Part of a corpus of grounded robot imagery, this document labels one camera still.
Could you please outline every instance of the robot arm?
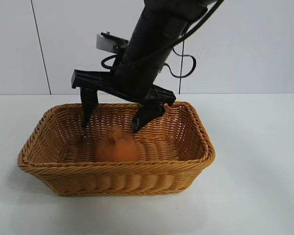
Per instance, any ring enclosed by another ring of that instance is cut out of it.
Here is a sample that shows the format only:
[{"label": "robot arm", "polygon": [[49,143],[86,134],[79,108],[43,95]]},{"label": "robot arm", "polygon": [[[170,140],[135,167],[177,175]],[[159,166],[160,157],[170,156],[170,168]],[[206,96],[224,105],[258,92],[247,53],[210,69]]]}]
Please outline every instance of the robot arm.
[{"label": "robot arm", "polygon": [[[145,0],[144,10],[137,22],[131,40],[101,33],[97,48],[114,53],[102,61],[110,71],[75,70],[72,87],[80,87],[83,107],[83,127],[99,108],[97,91],[101,90],[130,102],[140,108],[132,119],[132,132],[139,131],[151,120],[162,116],[164,104],[175,101],[173,92],[153,85],[172,48],[189,37],[189,27],[199,19],[199,28],[223,0]],[[207,13],[207,6],[216,2]],[[115,59],[113,66],[106,61]]]}]

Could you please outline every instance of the metal bracket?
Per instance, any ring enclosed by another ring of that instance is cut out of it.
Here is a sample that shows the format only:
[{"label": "metal bracket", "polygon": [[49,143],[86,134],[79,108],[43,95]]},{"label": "metal bracket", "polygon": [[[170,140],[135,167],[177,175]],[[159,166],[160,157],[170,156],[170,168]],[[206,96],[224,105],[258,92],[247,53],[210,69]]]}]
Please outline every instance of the metal bracket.
[{"label": "metal bracket", "polygon": [[97,34],[96,48],[117,54],[127,47],[128,40],[110,35],[110,32]]}]

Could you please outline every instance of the basket rim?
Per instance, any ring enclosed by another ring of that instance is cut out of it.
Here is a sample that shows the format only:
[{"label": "basket rim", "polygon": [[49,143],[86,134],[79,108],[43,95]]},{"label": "basket rim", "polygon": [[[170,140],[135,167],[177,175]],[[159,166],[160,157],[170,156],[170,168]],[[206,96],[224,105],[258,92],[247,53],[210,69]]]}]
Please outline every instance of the basket rim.
[{"label": "basket rim", "polygon": [[[38,138],[36,138],[37,135],[41,134],[40,129],[43,129],[45,124],[49,121],[51,118],[52,113],[57,109],[63,109],[63,108],[76,108],[77,106],[80,107],[81,104],[74,103],[74,104],[62,104],[57,105],[49,110],[47,110],[43,117],[38,122],[37,126],[35,127],[32,135],[29,137],[29,139],[26,141],[25,145],[21,149],[19,153],[19,159],[18,159],[18,165],[21,169],[24,171],[29,171],[31,173],[37,173],[43,172],[43,174],[52,174],[54,171],[60,171],[65,172],[68,171],[70,174],[82,174],[82,173],[104,173],[107,171],[107,169],[111,169],[111,167],[114,167],[114,172],[128,172],[129,170],[133,173],[135,172],[142,172],[142,169],[144,172],[175,172],[175,171],[181,171],[180,167],[183,165],[183,169],[186,170],[200,170],[203,168],[206,168],[209,166],[214,158],[215,158],[215,149],[212,146],[212,143],[208,137],[208,134],[202,125],[200,118],[195,110],[195,108],[188,102],[175,102],[173,104],[173,108],[177,106],[184,106],[187,108],[188,112],[190,112],[190,118],[192,119],[192,122],[195,124],[196,131],[198,132],[200,138],[205,143],[205,154],[200,159],[195,160],[187,160],[187,161],[176,161],[176,160],[149,160],[149,161],[138,161],[138,162],[84,162],[84,163],[33,163],[30,160],[28,160],[28,157],[32,154],[32,149],[30,148]],[[136,109],[137,105],[133,103],[102,103],[101,106],[109,106],[110,108],[127,106],[128,108]],[[155,165],[162,165],[161,169],[153,169],[153,166]]]}]

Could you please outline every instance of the white table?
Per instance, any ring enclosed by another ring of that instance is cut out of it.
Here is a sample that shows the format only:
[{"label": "white table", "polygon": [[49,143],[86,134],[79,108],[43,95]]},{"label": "white table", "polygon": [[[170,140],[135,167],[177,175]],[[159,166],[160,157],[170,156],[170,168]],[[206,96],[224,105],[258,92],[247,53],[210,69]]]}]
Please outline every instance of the white table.
[{"label": "white table", "polygon": [[44,111],[79,96],[0,96],[0,235],[294,235],[294,94],[178,99],[196,107],[217,153],[188,190],[66,198],[16,162]]}]

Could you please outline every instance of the orange object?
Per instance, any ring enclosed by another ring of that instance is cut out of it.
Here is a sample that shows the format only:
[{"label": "orange object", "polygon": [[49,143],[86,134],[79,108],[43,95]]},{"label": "orange object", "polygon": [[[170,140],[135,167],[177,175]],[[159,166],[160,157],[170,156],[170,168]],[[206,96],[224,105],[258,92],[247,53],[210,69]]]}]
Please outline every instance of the orange object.
[{"label": "orange object", "polygon": [[132,135],[118,126],[112,127],[96,147],[96,162],[131,162],[139,159],[139,149]]}]

